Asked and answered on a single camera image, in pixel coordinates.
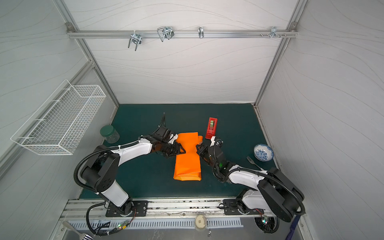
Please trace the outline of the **orange wrapping paper sheet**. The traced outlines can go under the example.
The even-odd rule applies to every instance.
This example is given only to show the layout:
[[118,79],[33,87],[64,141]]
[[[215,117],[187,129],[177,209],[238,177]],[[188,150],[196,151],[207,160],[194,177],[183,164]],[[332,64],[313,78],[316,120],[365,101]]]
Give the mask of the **orange wrapping paper sheet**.
[[197,145],[203,142],[203,137],[197,132],[179,134],[177,143],[185,149],[185,154],[176,156],[174,180],[201,181],[201,163],[197,154]]

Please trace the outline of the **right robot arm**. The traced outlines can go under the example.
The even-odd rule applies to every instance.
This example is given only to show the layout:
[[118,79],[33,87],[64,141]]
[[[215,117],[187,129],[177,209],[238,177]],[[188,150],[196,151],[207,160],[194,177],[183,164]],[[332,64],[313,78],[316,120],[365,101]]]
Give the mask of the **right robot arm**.
[[246,187],[233,203],[240,214],[270,211],[280,220],[290,222],[294,216],[306,213],[304,194],[279,169],[257,171],[234,164],[225,157],[222,143],[221,139],[213,139],[209,145],[196,145],[197,154],[219,182]]

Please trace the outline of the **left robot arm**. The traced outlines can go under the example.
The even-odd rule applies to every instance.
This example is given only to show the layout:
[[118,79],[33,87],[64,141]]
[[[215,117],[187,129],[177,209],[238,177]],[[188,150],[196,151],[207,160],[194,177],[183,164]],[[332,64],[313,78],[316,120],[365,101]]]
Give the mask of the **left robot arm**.
[[133,208],[131,196],[118,184],[119,167],[137,157],[160,152],[166,158],[186,154],[177,142],[178,134],[159,126],[152,134],[140,136],[137,141],[114,146],[98,146],[84,157],[74,170],[74,181],[115,206],[118,214],[127,216]]

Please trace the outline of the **red tape dispenser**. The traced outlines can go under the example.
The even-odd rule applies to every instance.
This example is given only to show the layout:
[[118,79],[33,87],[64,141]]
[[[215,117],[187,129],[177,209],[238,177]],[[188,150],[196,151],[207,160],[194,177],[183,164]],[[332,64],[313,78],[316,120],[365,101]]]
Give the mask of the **red tape dispenser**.
[[218,122],[217,118],[212,118],[212,117],[209,118],[205,139],[210,140],[212,137],[216,135],[217,122]]

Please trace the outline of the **green table mat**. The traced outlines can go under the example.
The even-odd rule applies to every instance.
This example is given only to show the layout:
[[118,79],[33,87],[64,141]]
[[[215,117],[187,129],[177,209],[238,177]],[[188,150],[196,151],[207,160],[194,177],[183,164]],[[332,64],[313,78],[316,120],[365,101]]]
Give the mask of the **green table mat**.
[[[125,104],[119,106],[112,125],[120,134],[119,143],[126,144],[152,133],[161,119],[176,133],[204,136],[210,117],[218,119],[216,133],[224,142],[227,160],[255,169],[247,156],[253,157],[255,145],[266,143],[266,139],[251,104]],[[273,161],[254,162],[265,170],[275,166]],[[124,163],[116,180],[133,198],[235,197],[244,189],[220,183],[205,162],[201,163],[201,181],[174,180],[174,168],[175,159],[153,153]]]

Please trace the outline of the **blue white ceramic bowl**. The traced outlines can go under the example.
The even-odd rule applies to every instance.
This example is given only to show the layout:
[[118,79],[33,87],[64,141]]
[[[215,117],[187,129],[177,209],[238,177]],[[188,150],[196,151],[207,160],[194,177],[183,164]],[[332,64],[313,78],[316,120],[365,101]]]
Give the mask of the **blue white ceramic bowl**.
[[269,162],[274,158],[274,151],[266,144],[258,144],[254,147],[254,155],[261,162]]

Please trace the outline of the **green lidded glass jar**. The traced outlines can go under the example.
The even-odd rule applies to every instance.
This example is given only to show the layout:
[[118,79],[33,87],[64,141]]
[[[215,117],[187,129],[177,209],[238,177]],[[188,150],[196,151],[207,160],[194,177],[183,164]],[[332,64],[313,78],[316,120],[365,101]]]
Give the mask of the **green lidded glass jar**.
[[109,143],[116,143],[120,139],[120,135],[112,125],[105,125],[100,129],[101,136]]

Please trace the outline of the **metal U-bolt clamp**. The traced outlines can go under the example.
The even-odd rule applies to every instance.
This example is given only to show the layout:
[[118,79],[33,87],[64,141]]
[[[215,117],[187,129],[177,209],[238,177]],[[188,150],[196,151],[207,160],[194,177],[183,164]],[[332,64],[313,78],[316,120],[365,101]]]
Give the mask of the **metal U-bolt clamp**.
[[157,33],[159,35],[161,42],[164,42],[165,39],[170,40],[175,35],[173,28],[169,26],[158,28]]
[[135,51],[137,51],[138,46],[142,44],[142,37],[139,34],[136,34],[135,32],[131,34],[129,43],[128,43],[128,48],[131,46],[135,46]]

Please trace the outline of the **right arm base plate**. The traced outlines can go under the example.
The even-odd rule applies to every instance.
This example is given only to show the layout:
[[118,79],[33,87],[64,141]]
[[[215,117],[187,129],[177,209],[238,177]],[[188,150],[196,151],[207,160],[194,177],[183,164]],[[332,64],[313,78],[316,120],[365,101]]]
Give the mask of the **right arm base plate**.
[[226,216],[257,215],[263,216],[263,209],[249,209],[242,201],[236,199],[224,199],[218,208],[224,211]]

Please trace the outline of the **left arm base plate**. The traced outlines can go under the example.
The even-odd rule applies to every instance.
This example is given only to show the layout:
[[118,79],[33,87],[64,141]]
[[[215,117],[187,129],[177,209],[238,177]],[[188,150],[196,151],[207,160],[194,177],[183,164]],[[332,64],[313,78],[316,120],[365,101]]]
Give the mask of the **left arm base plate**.
[[106,217],[145,217],[147,214],[148,201],[130,201],[121,207],[109,203]]

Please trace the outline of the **blue handled tool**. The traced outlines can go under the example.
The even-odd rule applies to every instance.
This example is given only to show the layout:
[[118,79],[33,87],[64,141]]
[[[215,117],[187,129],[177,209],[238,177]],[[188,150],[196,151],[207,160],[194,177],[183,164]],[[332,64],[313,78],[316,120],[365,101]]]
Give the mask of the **blue handled tool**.
[[293,235],[295,233],[295,230],[299,224],[299,221],[300,221],[300,218],[301,216],[300,215],[296,215],[295,218],[293,219],[292,223],[291,223],[291,226],[290,226],[290,231],[289,233],[287,234],[285,240],[292,240],[293,238]]

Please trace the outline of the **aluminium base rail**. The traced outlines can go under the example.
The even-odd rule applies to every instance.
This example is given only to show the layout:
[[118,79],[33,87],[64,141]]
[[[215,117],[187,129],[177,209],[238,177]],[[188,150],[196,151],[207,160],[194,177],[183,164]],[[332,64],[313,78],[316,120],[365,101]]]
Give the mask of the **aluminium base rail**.
[[[218,208],[224,199],[217,198],[137,198],[134,201],[148,201],[145,217],[135,219],[182,219],[204,215],[208,218],[229,218]],[[84,220],[92,205],[103,203],[100,199],[69,200],[59,217],[60,220]]]

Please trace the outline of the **metal bracket with bolts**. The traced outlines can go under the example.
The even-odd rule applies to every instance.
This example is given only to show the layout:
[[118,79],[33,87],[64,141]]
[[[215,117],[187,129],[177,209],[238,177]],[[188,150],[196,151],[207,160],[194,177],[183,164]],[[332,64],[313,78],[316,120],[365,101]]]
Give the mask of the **metal bracket with bolts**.
[[262,38],[269,38],[269,39],[273,39],[273,38],[286,38],[287,35],[285,33],[278,33],[278,29],[276,27],[272,27],[270,32],[267,33],[267,34],[260,34],[260,36]]

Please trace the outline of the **aluminium crossbar rail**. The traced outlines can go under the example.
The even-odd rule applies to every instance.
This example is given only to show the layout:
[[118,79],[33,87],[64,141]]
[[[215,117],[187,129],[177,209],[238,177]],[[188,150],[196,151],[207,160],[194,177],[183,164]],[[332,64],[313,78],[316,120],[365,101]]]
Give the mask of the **aluminium crossbar rail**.
[[[71,39],[129,39],[133,33],[139,34],[142,39],[159,39],[156,30],[151,31],[74,31],[68,32]],[[206,30],[204,29],[203,39],[249,39],[262,38],[260,34],[267,34],[270,30]],[[173,39],[199,39],[198,29],[196,30],[174,30]],[[297,31],[278,30],[278,33],[285,33],[286,38],[295,38]]]

